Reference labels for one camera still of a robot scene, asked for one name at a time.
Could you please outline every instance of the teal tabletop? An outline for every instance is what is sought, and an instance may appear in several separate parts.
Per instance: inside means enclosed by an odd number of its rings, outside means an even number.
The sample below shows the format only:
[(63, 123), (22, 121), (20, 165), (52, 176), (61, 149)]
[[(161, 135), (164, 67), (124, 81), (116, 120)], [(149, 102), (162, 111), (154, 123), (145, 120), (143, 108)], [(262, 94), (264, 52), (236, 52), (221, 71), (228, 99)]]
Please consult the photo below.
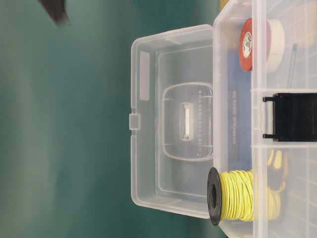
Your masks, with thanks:
[(0, 237), (222, 238), (130, 196), (130, 48), (213, 24), (218, 0), (0, 0)]

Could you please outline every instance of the white tape roll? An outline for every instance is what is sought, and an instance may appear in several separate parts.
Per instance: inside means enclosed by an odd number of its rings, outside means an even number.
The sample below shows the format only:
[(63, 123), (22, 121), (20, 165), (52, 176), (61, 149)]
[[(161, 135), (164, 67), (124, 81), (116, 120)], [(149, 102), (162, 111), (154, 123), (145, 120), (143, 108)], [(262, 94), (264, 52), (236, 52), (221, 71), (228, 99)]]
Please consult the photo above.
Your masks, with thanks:
[(282, 62), (285, 50), (285, 32), (279, 20), (267, 20), (270, 32), (270, 49), (266, 62), (267, 72), (275, 72)]

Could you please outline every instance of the transparent plastic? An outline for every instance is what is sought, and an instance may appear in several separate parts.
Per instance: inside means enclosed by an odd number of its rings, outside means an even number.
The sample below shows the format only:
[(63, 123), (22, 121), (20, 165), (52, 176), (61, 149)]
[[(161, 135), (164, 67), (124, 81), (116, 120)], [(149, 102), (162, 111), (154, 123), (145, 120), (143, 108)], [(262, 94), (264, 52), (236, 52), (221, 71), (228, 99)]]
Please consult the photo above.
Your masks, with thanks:
[(212, 27), (137, 39), (131, 52), (131, 196), (140, 206), (209, 218)]
[[(253, 71), (242, 72), (238, 42), (249, 17)], [(269, 72), (266, 23), (275, 19), (282, 23), (285, 49), (279, 66)], [(255, 176), (254, 221), (220, 222), (230, 238), (316, 237), (317, 143), (263, 139), (272, 133), (272, 104), (263, 97), (317, 93), (316, 23), (316, 0), (231, 0), (214, 22), (214, 165), (220, 172), (253, 169)], [(268, 212), (270, 190), (280, 193), (274, 220)]]

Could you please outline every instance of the plastic lid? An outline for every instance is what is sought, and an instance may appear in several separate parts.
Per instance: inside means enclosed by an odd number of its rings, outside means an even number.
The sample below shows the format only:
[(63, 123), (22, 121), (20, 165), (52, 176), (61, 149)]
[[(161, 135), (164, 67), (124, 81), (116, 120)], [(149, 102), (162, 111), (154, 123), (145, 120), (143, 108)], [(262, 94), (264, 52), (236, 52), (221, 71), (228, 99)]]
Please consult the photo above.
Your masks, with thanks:
[(141, 206), (209, 218), (212, 27), (137, 39), (131, 57), (132, 199)]

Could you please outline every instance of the spool of yellow wire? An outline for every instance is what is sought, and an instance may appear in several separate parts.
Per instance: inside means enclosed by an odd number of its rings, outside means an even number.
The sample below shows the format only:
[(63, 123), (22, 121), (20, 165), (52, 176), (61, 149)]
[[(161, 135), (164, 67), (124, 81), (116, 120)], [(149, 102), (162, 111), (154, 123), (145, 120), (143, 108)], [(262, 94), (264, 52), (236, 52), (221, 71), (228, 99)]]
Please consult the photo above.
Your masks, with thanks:
[[(253, 221), (253, 171), (231, 171), (219, 174), (212, 168), (208, 177), (208, 207), (211, 222), (223, 220)], [(275, 220), (280, 214), (280, 192), (268, 188), (268, 218)]]

